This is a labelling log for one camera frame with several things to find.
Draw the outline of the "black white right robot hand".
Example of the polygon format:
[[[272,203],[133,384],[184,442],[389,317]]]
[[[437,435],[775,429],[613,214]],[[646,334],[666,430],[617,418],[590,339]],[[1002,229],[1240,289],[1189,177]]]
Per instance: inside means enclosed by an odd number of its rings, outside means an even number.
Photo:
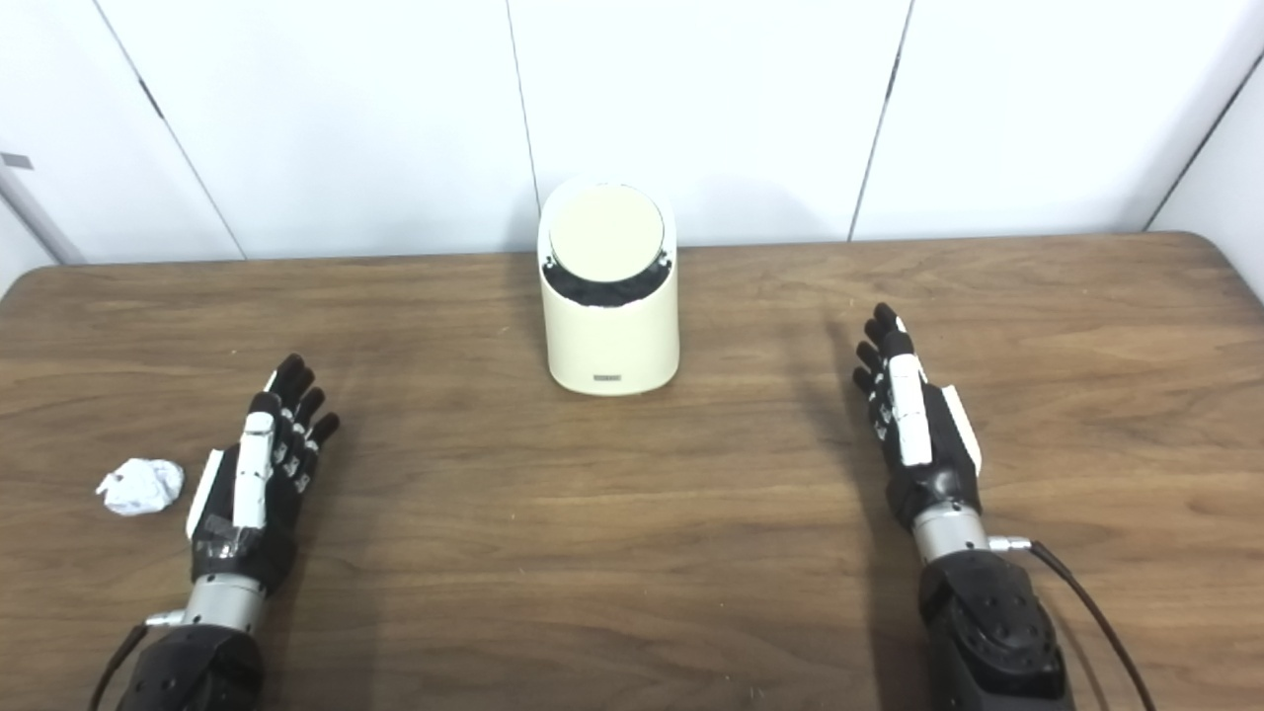
[[[958,390],[929,380],[908,326],[889,304],[875,306],[865,337],[853,381],[889,466],[890,512],[906,530],[935,506],[982,512],[983,450]]]

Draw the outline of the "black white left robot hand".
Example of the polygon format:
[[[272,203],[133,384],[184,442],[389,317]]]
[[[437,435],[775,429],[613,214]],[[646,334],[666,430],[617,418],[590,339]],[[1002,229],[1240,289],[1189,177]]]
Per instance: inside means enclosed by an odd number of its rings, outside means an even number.
[[[248,406],[236,442],[209,452],[186,536],[190,578],[241,576],[276,593],[293,571],[305,495],[340,417],[298,353],[289,353]]]

